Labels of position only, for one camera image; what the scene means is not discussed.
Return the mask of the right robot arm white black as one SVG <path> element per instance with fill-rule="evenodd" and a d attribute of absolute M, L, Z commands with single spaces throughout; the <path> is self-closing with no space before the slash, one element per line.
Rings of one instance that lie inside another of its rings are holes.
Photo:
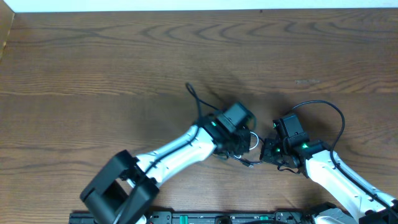
<path fill-rule="evenodd" d="M 273 120 L 273 126 L 275 137 L 265 139 L 262 161 L 318 183 L 356 223 L 397 223 L 397 199 L 347 166 L 329 144 L 311 140 L 296 114 Z"/>

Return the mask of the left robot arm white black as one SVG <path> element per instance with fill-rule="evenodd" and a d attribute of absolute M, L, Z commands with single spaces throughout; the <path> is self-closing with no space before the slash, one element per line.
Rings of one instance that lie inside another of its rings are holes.
<path fill-rule="evenodd" d="M 254 115 L 241 103 L 199 118 L 176 140 L 144 154 L 114 155 L 80 194 L 97 223 L 148 223 L 160 187 L 188 166 L 212 154 L 249 152 Z"/>

